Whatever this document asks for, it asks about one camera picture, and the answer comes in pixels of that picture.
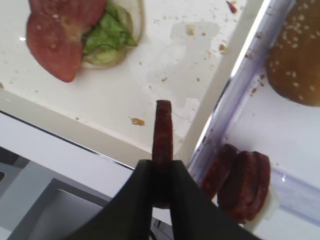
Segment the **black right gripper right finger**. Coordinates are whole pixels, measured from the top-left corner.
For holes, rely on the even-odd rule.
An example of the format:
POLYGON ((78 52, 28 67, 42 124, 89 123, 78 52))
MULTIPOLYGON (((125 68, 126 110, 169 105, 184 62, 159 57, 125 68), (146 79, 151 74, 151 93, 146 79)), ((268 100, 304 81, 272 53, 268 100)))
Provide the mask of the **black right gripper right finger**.
POLYGON ((170 163, 170 216, 175 240, 257 240, 217 208, 180 160, 170 163))

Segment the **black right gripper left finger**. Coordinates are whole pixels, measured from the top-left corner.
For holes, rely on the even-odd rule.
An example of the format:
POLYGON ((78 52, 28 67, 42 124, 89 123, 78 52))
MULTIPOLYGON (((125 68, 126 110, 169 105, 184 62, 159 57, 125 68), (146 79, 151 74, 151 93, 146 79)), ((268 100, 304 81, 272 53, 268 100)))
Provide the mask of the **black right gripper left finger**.
POLYGON ((152 218, 152 162, 140 160, 117 195, 66 240, 148 240, 152 218))

